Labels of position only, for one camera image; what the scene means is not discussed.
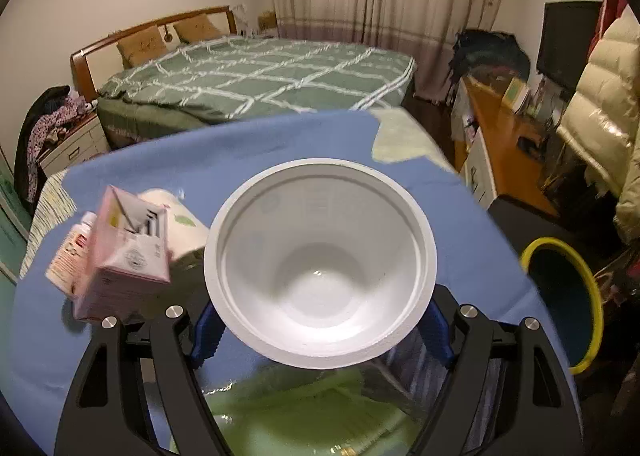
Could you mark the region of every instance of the bottle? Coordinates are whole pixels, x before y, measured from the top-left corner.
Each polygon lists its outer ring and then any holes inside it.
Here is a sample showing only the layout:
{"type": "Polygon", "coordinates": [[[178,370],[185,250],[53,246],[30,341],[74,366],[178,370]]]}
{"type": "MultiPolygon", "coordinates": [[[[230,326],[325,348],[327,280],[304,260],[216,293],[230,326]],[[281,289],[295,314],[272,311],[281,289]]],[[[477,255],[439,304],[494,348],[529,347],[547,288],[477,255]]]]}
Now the bottle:
{"type": "Polygon", "coordinates": [[[80,223],[71,227],[45,273],[47,279],[68,296],[74,296],[76,278],[86,257],[89,234],[95,218],[94,213],[87,212],[80,223]]]}

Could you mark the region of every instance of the beige down jacket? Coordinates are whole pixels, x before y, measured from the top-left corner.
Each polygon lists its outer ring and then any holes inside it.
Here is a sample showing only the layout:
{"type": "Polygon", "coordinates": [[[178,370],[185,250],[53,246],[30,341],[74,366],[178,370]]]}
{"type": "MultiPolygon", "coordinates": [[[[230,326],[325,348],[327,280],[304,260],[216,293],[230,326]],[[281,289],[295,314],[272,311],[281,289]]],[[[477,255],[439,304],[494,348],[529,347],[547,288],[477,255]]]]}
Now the beige down jacket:
{"type": "Polygon", "coordinates": [[[640,237],[640,24],[629,7],[589,57],[558,133],[618,198],[622,239],[640,237]]]}

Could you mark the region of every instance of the white bowl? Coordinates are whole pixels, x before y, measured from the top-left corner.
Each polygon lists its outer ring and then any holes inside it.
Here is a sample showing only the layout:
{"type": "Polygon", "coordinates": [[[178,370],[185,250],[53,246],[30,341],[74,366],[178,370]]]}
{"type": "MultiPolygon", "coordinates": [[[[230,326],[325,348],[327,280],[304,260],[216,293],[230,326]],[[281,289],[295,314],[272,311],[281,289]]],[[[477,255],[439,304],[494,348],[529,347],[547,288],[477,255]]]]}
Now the white bowl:
{"type": "Polygon", "coordinates": [[[436,246],[391,178],[313,158],[267,169],[228,198],[204,273],[221,319],[252,349],[338,368],[381,355],[414,328],[433,293],[436,246]]]}

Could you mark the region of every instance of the bowl rim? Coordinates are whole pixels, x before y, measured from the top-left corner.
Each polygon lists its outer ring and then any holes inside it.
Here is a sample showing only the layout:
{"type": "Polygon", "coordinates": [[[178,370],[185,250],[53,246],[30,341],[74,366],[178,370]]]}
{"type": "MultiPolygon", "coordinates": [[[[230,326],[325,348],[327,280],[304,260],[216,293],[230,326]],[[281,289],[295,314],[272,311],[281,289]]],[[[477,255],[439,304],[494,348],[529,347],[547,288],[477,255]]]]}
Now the bowl rim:
{"type": "MultiPolygon", "coordinates": [[[[369,185],[370,190],[376,190],[375,187],[369,185]]],[[[222,237],[226,242],[228,231],[222,237]]],[[[209,293],[209,298],[213,303],[218,315],[225,325],[235,334],[242,342],[254,349],[256,352],[265,357],[281,362],[289,366],[299,368],[308,368],[316,370],[325,370],[332,368],[340,368],[358,364],[374,357],[380,356],[393,346],[399,343],[409,332],[418,324],[423,316],[433,295],[433,289],[436,281],[437,273],[437,251],[436,244],[431,231],[430,224],[424,211],[415,201],[415,199],[400,184],[395,182],[389,176],[360,163],[351,162],[350,160],[339,160],[336,158],[305,158],[302,160],[292,160],[291,162],[281,163],[267,168],[253,177],[249,178],[240,187],[238,187],[227,200],[222,204],[220,210],[209,229],[209,236],[204,251],[204,275],[209,293]],[[220,248],[221,232],[225,231],[225,226],[229,218],[235,220],[239,213],[232,213],[236,203],[254,186],[263,180],[285,170],[290,170],[300,166],[309,165],[335,165],[350,168],[360,173],[371,176],[382,182],[390,191],[393,191],[400,197],[405,208],[398,208],[405,220],[407,220],[412,228],[414,241],[421,242],[424,248],[424,259],[420,260],[424,267],[421,268],[421,274],[416,276],[414,289],[422,287],[422,291],[413,298],[413,305],[405,313],[404,320],[396,324],[396,326],[388,332],[386,336],[367,344],[356,350],[322,356],[304,355],[295,353],[279,346],[274,346],[268,340],[260,337],[254,328],[244,324],[244,321],[238,317],[234,306],[228,301],[228,296],[224,289],[224,282],[221,280],[218,270],[218,249],[220,248]]]]}

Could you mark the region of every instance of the box on desk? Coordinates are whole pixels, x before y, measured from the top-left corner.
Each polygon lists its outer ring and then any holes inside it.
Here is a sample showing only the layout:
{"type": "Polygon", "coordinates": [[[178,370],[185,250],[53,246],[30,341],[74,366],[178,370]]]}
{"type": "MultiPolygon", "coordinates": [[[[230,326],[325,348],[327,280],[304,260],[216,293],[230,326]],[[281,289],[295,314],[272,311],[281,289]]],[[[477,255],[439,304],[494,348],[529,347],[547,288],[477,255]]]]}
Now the box on desk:
{"type": "Polygon", "coordinates": [[[124,320],[169,284],[166,209],[109,186],[76,287],[75,318],[124,320]]]}

